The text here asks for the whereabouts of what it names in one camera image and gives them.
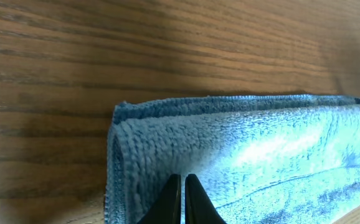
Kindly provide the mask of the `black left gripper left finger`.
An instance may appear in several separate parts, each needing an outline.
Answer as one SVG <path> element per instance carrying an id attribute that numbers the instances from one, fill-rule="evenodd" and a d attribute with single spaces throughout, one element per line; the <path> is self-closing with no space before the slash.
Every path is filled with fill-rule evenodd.
<path id="1" fill-rule="evenodd" d="M 170 175 L 159 197 L 138 224 L 180 224 L 181 176 Z"/>

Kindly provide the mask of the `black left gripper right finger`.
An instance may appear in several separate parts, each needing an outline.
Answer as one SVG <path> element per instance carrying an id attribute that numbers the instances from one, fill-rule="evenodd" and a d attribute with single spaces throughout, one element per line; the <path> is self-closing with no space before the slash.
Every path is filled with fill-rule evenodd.
<path id="1" fill-rule="evenodd" d="M 186 224 L 225 224 L 197 175 L 189 174 L 186 177 L 185 191 Z"/>

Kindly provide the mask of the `blue microfiber cloth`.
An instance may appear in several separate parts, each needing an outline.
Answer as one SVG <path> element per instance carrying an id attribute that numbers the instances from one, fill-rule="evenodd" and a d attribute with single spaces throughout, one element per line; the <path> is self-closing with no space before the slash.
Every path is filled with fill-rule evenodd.
<path id="1" fill-rule="evenodd" d="M 212 96 L 116 106 L 105 221 L 136 223 L 196 174 L 227 223 L 331 223 L 360 206 L 360 99 Z"/>

